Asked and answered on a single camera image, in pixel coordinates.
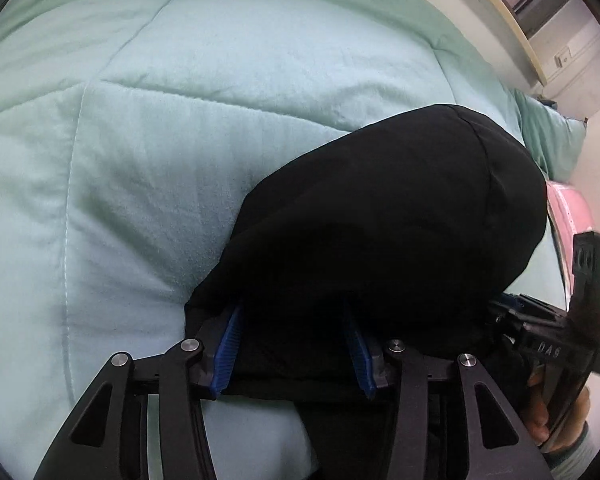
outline sleeve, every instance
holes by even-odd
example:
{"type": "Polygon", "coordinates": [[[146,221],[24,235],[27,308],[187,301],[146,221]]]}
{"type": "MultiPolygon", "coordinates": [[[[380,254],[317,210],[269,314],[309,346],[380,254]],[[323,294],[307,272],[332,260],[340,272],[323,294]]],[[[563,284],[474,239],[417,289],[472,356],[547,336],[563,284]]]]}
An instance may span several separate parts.
{"type": "Polygon", "coordinates": [[[596,448],[589,434],[589,426],[573,446],[544,456],[555,480],[578,480],[596,455],[596,448]]]}

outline wall outlet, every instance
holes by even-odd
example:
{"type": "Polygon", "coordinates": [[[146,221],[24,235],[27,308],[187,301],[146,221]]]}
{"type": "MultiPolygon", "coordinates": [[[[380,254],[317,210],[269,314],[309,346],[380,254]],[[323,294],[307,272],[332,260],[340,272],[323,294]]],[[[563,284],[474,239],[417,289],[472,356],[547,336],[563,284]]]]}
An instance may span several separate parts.
{"type": "Polygon", "coordinates": [[[555,65],[558,68],[566,67],[572,60],[573,57],[571,57],[571,50],[568,46],[555,55],[555,65]]]}

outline black fabric bag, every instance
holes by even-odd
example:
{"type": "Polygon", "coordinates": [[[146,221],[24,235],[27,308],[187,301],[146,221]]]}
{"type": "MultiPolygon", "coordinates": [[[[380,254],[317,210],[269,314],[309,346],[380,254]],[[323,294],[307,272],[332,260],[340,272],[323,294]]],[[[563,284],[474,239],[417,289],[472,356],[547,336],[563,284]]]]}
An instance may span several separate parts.
{"type": "Polygon", "coordinates": [[[362,408],[343,304],[380,338],[443,358],[476,354],[516,407],[528,367],[481,319],[545,224],[544,177],[522,144],[467,108],[407,112],[300,156],[247,195],[186,304],[186,335],[241,302],[226,392],[294,400],[321,475],[373,478],[390,408],[362,408]]]}

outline finger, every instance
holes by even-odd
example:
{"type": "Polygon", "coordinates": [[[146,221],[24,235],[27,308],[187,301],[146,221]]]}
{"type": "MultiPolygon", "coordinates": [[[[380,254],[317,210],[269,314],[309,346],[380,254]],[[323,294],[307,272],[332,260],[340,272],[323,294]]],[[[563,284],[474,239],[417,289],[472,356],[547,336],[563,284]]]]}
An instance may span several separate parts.
{"type": "Polygon", "coordinates": [[[533,441],[536,443],[536,446],[544,444],[549,438],[549,428],[546,426],[537,426],[532,422],[526,422],[525,427],[533,441]]]}
{"type": "Polygon", "coordinates": [[[527,386],[536,386],[544,381],[544,367],[536,367],[533,372],[531,372],[531,377],[526,382],[527,386]]]}
{"type": "Polygon", "coordinates": [[[549,422],[549,411],[542,400],[542,386],[537,385],[531,388],[528,403],[529,421],[536,426],[545,426],[549,422]]]}
{"type": "Polygon", "coordinates": [[[556,451],[565,447],[572,446],[582,434],[584,430],[584,424],[589,415],[591,408],[591,400],[589,396],[589,389],[583,388],[580,395],[573,403],[570,414],[560,431],[558,439],[556,439],[554,446],[551,451],[556,451]]]}

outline pink object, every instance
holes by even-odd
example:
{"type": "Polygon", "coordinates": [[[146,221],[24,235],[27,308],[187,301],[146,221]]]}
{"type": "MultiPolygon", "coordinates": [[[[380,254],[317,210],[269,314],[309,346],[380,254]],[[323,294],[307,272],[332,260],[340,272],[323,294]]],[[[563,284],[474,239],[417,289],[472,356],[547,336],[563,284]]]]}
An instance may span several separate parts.
{"type": "Polygon", "coordinates": [[[547,182],[549,215],[554,225],[562,268],[568,276],[568,291],[573,293],[573,235],[593,229],[593,216],[587,201],[573,186],[558,182],[547,182]]]}

